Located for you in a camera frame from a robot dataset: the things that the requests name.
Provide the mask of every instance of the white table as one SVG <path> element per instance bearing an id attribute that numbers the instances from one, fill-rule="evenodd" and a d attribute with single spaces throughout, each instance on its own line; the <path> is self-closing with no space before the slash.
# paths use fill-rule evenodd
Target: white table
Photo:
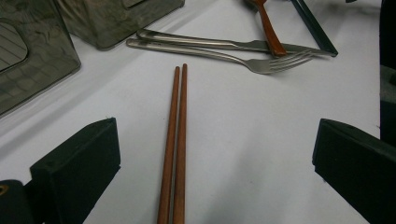
<path id="1" fill-rule="evenodd" d="M 35 161 L 115 117 L 121 169 L 85 223 L 154 223 L 174 68 L 187 63 L 187 223 L 366 223 L 314 172 L 312 152 L 321 118 L 379 136 L 380 2 L 306 1 L 339 55 L 272 76 L 124 43 L 98 51 L 73 37 L 81 69 L 0 119 L 0 179 L 26 184 Z M 318 47 L 291 2 L 265 6 L 282 42 Z M 241 0 L 187 0 L 149 29 L 262 38 L 259 15 Z"/>

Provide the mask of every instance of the fork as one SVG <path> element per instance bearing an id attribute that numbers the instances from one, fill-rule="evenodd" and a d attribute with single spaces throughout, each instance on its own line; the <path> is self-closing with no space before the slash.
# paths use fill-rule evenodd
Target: fork
<path id="1" fill-rule="evenodd" d="M 312 60 L 311 57 L 312 53 L 309 50 L 304 50 L 278 59 L 242 60 L 232 55 L 219 53 L 215 51 L 182 47 L 182 46 L 157 43 L 157 42 L 148 42 L 145 40 L 138 40 L 132 38 L 127 39 L 126 45 L 134 49 L 151 49 L 157 51 L 190 54 L 196 56 L 203 56 L 207 58 L 219 59 L 232 63 L 240 63 L 244 65 L 246 68 L 248 68 L 250 71 L 262 75 L 269 75 L 277 72 L 282 72 Z"/>

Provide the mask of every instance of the knife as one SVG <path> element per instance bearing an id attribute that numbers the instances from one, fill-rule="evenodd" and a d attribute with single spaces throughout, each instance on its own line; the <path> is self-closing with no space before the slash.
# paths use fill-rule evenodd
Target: knife
<path id="1" fill-rule="evenodd" d="M 192 46 L 210 49 L 236 49 L 236 50 L 249 50 L 249 51 L 261 51 L 261 52 L 271 52 L 268 48 L 266 41 L 253 40 L 250 42 L 236 42 L 232 40 L 218 40 L 218 39 L 207 39 L 199 37 L 190 37 L 184 35 L 170 35 L 166 33 L 160 33 L 156 31 L 151 31 L 147 29 L 140 29 L 136 32 L 139 38 L 157 41 L 163 43 L 170 43 L 182 46 Z M 297 53 L 303 50 L 309 49 L 313 55 L 322 56 L 335 56 L 333 53 L 320 50 L 311 49 L 308 47 L 282 44 L 287 53 Z"/>

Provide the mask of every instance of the spoon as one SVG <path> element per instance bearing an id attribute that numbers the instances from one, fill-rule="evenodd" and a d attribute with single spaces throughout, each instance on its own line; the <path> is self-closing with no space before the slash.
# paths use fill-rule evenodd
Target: spoon
<path id="1" fill-rule="evenodd" d="M 267 12 L 264 8 L 264 3 L 267 0 L 245 0 L 246 2 L 252 4 L 259 10 L 260 17 L 262 18 L 262 27 L 264 29 L 264 34 L 267 37 L 268 47 L 271 53 L 276 57 L 282 57 L 286 55 L 286 50 L 283 48 L 282 44 L 276 36 L 274 28 L 271 25 L 270 19 L 268 18 Z"/>

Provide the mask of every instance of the brown chopstick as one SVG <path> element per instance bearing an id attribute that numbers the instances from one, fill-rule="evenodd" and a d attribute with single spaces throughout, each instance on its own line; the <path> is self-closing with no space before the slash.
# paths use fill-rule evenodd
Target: brown chopstick
<path id="1" fill-rule="evenodd" d="M 163 180 L 161 184 L 160 206 L 158 210 L 157 223 L 168 224 L 171 208 L 172 193 L 172 171 L 174 160 L 174 148 L 177 126 L 177 100 L 180 67 L 175 69 L 174 84 L 172 90 L 172 101 L 169 112 L 168 134 L 166 137 L 165 156 L 163 159 Z"/>
<path id="2" fill-rule="evenodd" d="M 187 65 L 183 64 L 181 75 L 180 106 L 178 113 L 178 135 L 176 154 L 176 176 L 174 196 L 174 224 L 184 224 L 186 191 L 186 120 L 187 120 Z"/>
<path id="3" fill-rule="evenodd" d="M 168 134 L 163 159 L 163 180 L 157 224 L 168 224 L 171 208 L 172 171 L 177 126 L 177 98 L 180 68 L 176 67 L 169 113 Z M 184 224 L 186 184 L 186 115 L 187 115 L 187 65 L 183 64 L 180 105 L 178 115 L 176 177 L 174 191 L 173 223 Z"/>

